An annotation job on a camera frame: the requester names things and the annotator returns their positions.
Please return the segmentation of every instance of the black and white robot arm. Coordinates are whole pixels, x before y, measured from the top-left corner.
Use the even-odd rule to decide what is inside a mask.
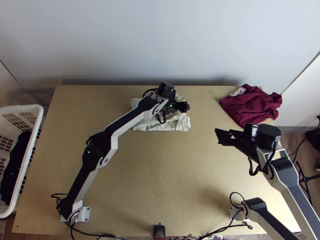
[[[270,185],[281,192],[302,232],[310,239],[320,239],[320,220],[299,187],[298,173],[284,148],[278,145],[281,131],[267,124],[246,124],[244,131],[215,129],[219,144],[234,146],[250,162],[249,174],[262,172]],[[280,158],[273,160],[275,153]],[[252,171],[251,160],[258,166]],[[242,202],[243,214],[259,223],[273,239],[296,239],[290,231],[267,212],[265,202],[259,198]]]
[[[102,132],[87,140],[87,147],[82,155],[82,167],[67,196],[61,199],[56,207],[61,215],[61,221],[69,224],[87,222],[90,208],[83,206],[83,197],[98,171],[105,167],[118,149],[118,137],[140,122],[169,112],[189,110],[187,102],[174,101],[175,90],[172,84],[162,83],[158,88],[151,89],[137,107],[118,120],[109,124]]]

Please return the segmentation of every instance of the wire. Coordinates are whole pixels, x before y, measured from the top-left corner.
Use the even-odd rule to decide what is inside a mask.
[[[73,237],[73,234],[72,234],[73,226],[74,226],[74,224],[72,224],[71,227],[70,227],[70,235],[71,235],[72,240],[74,240],[74,237]]]
[[[144,97],[148,92],[154,92],[154,94],[156,95],[156,102],[157,102],[157,101],[158,101],[158,94],[157,94],[157,92],[156,92],[157,90],[159,90],[159,88],[151,88],[151,89],[148,89],[148,90],[146,90],[146,91],[143,93],[142,97]],[[163,121],[161,121],[159,114],[156,114],[155,117],[156,117],[156,119],[158,120],[158,122],[159,122],[160,124],[165,124],[166,121],[167,121],[167,119],[166,119],[166,114],[165,114],[164,112],[162,112]]]
[[[295,153],[295,155],[294,155],[294,159],[293,159],[293,161],[292,161],[292,163],[294,164],[294,162],[296,161],[296,158],[297,158],[297,155],[298,155],[298,150],[299,150],[299,147],[301,146],[301,144],[303,144],[305,141],[306,141],[307,139],[306,139],[306,137],[304,137],[303,138],[303,140],[299,143],[299,145],[298,145],[298,147],[297,147],[297,149],[296,149],[296,151],[294,152]]]
[[[268,174],[268,166],[270,165],[270,162],[271,160],[273,159],[274,157],[274,154],[276,153],[276,148],[277,148],[277,144],[278,142],[274,142],[273,144],[273,149],[272,149],[272,153],[270,154],[268,160],[266,161],[266,164],[263,166],[262,168],[262,171],[265,173],[265,174]]]
[[[55,193],[55,194],[52,194],[50,197],[52,198],[55,198],[56,199],[56,202],[57,204],[59,203],[59,201],[61,200],[60,197],[57,197],[56,195],[67,195],[66,193]],[[73,233],[72,231],[76,231],[76,232],[79,232],[83,235],[87,235],[87,236],[92,236],[92,237],[98,237],[98,239],[102,238],[102,237],[106,237],[106,238],[115,238],[115,239],[121,239],[121,240],[126,240],[125,238],[121,238],[121,237],[117,237],[116,235],[113,235],[113,234],[109,234],[109,233],[105,233],[105,234],[91,234],[91,233],[87,233],[87,232],[83,232],[83,231],[80,231],[78,229],[76,229],[74,227],[75,223],[73,223],[72,225],[70,225],[68,222],[64,222],[69,228],[70,228],[70,235],[71,235],[71,238],[72,240],[74,240],[74,236],[73,236]]]
[[[159,88],[150,88],[150,89],[146,90],[143,93],[142,97],[144,97],[148,92],[154,92],[155,95],[156,95],[156,101],[157,101],[158,100],[158,94],[157,94],[156,90],[159,90]]]
[[[319,120],[319,124],[318,124],[318,126],[317,126],[317,128],[316,128],[315,130],[318,129],[318,131],[317,131],[315,134],[313,134],[312,136],[310,136],[310,137],[314,137],[314,136],[316,136],[316,135],[320,132],[320,129],[319,129],[319,127],[320,127],[320,115],[317,116],[317,119]],[[295,150],[293,153],[291,153],[291,154],[288,155],[288,156],[291,156],[291,155],[295,154],[295,155],[294,155],[294,159],[293,159],[293,161],[292,161],[293,164],[294,164],[294,162],[296,161],[299,147],[300,147],[301,144],[303,144],[306,140],[307,140],[307,137],[305,136],[305,137],[301,140],[301,142],[299,143],[299,145],[297,146],[296,150]]]
[[[219,229],[217,229],[217,230],[215,230],[213,232],[210,232],[210,233],[208,233],[206,235],[203,235],[203,236],[199,237],[198,240],[202,240],[202,239],[204,239],[204,238],[206,238],[206,237],[208,237],[210,235],[213,235],[213,234],[216,234],[216,233],[219,233],[219,232],[223,232],[223,231],[227,230],[228,228],[246,226],[249,229],[253,229],[253,227],[251,225],[247,224],[246,222],[244,222],[244,224],[231,225],[233,220],[234,220],[234,218],[236,217],[236,215],[241,211],[242,211],[242,209],[240,209],[239,211],[236,212],[236,214],[234,214],[234,216],[232,217],[232,219],[231,219],[231,221],[230,221],[228,226],[219,228]]]
[[[255,171],[252,172],[252,160],[251,160],[251,158],[248,157],[248,161],[249,161],[249,165],[250,165],[250,167],[249,167],[249,175],[250,176],[256,176],[258,174],[258,172],[261,171],[261,166],[258,165],[256,167]]]
[[[231,204],[232,204],[234,207],[239,208],[239,207],[235,206],[235,205],[233,204],[232,200],[231,200],[231,197],[232,197],[233,194],[239,194],[239,195],[243,198],[243,200],[244,200],[244,197],[243,197],[240,193],[238,193],[238,192],[232,192],[232,193],[230,194],[230,196],[229,196],[229,200],[230,200]],[[228,226],[219,228],[219,229],[217,229],[217,230],[215,230],[215,231],[213,231],[213,232],[210,232],[210,233],[208,233],[208,234],[206,234],[206,235],[203,235],[203,236],[199,237],[198,240],[202,240],[202,239],[204,239],[204,238],[206,238],[206,237],[208,237],[208,236],[210,236],[210,235],[213,235],[213,234],[216,234],[216,233],[219,233],[219,232],[223,232],[223,231],[227,230],[228,228],[246,226],[246,227],[249,228],[249,229],[253,229],[253,227],[252,227],[251,225],[249,225],[247,222],[244,222],[243,224],[231,225],[232,222],[233,222],[233,220],[234,220],[234,218],[236,217],[236,215],[237,215],[239,212],[241,212],[241,211],[243,211],[242,208],[241,208],[240,210],[238,210],[238,211],[236,212],[236,214],[234,214],[234,216],[231,218],[231,221],[230,221],[230,223],[229,223]]]
[[[233,195],[233,194],[238,194],[238,195],[240,195],[240,197],[242,197],[243,200],[244,200],[244,197],[243,197],[240,193],[238,193],[238,192],[232,192],[232,193],[230,194],[230,196],[229,196],[229,200],[230,200],[232,206],[234,206],[234,207],[237,208],[237,209],[242,209],[241,207],[236,206],[236,205],[232,202],[231,198],[232,198],[232,195]]]
[[[159,123],[161,123],[161,124],[165,124],[167,121],[166,114],[164,112],[162,112],[163,122],[161,121],[159,114],[156,114],[155,117],[159,121]]]

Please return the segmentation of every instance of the red shirt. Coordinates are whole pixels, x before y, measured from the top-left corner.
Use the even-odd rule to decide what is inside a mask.
[[[282,104],[282,96],[275,92],[268,95],[258,87],[244,84],[219,102],[226,113],[244,128],[247,122],[258,124],[267,118],[275,120],[279,115],[276,108]]]

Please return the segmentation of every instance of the laundry basket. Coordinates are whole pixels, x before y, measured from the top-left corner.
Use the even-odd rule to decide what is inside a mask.
[[[13,212],[18,196],[22,193],[26,171],[31,163],[43,121],[43,107],[37,104],[0,108],[0,181],[3,179],[10,161],[10,152],[17,143],[18,136],[25,131],[31,132],[9,206],[0,198],[0,218],[5,218]]]

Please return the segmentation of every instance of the plywood tabletop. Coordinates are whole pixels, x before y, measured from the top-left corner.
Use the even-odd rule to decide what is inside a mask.
[[[24,191],[13,232],[69,234],[50,195],[67,193],[82,165],[86,140],[130,110],[130,100],[150,86],[57,86]],[[281,194],[262,174],[248,174],[247,157],[218,144],[214,129],[239,129],[218,100],[234,86],[177,86],[190,102],[187,132],[128,130],[119,149],[99,171],[87,194],[90,219],[76,227],[91,233],[151,236],[161,222],[168,236],[203,235],[227,225],[229,194],[262,198],[291,231],[299,227]],[[230,228],[224,234],[262,234]]]

